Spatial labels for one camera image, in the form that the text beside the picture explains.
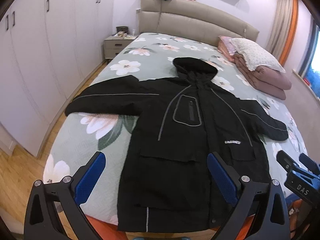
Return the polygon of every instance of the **nightstand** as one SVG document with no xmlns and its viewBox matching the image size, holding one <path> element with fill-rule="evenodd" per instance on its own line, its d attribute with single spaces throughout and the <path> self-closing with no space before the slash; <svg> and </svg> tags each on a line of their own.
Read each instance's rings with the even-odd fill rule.
<svg viewBox="0 0 320 240">
<path fill-rule="evenodd" d="M 128 46 L 134 39 L 124 39 L 123 37 L 110 36 L 103 41 L 104 57 L 112 59 L 117 56 L 126 46 Z"/>
</svg>

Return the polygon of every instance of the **jacket sleeve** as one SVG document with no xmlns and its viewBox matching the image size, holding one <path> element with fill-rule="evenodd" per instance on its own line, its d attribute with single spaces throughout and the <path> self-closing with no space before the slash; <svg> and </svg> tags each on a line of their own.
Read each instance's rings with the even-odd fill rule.
<svg viewBox="0 0 320 240">
<path fill-rule="evenodd" d="M 93 114 L 140 115 L 151 100 L 159 97 L 152 81 L 140 81 L 132 76 L 106 80 L 87 87 L 65 110 Z"/>
<path fill-rule="evenodd" d="M 270 117 L 255 100 L 240 100 L 240 115 L 254 131 L 268 136 L 272 140 L 284 141 L 288 138 L 287 126 Z"/>
</svg>

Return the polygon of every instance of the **wardrobe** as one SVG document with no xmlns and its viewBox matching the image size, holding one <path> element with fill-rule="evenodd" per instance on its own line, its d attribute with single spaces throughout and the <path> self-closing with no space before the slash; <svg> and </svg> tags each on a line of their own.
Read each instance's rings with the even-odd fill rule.
<svg viewBox="0 0 320 240">
<path fill-rule="evenodd" d="M 0 21 L 0 123 L 36 156 L 103 61 L 113 0 L 14 0 Z"/>
</svg>

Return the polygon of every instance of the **jacket hood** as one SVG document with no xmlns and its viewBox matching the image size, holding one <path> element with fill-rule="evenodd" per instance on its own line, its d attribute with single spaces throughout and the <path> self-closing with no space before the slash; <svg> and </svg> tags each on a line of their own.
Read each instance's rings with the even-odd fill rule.
<svg viewBox="0 0 320 240">
<path fill-rule="evenodd" d="M 178 76 L 190 83 L 211 81 L 218 73 L 214 66 L 193 57 L 176 57 L 173 64 L 177 69 Z"/>
</svg>

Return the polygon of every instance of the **silver bolt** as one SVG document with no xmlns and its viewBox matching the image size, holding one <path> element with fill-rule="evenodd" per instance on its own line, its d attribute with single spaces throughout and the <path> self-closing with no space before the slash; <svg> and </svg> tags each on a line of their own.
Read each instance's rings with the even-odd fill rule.
<svg viewBox="0 0 320 240">
<path fill-rule="evenodd" d="M 241 180 L 242 180 L 243 182 L 249 182 L 249 181 L 250 181 L 250 178 L 249 178 L 248 176 L 242 176 L 242 177 L 241 177 Z"/>
<path fill-rule="evenodd" d="M 280 183 L 277 179 L 273 179 L 272 180 L 272 184 L 275 185 L 275 186 L 278 186 Z"/>
<path fill-rule="evenodd" d="M 64 183 L 68 183 L 70 180 L 71 180 L 71 177 L 70 177 L 70 176 L 65 176 L 62 181 L 63 181 Z"/>
<path fill-rule="evenodd" d="M 40 185 L 41 185 L 41 180 L 37 180 L 37 181 L 35 182 L 35 186 L 38 187 L 38 186 L 40 186 Z"/>
</svg>

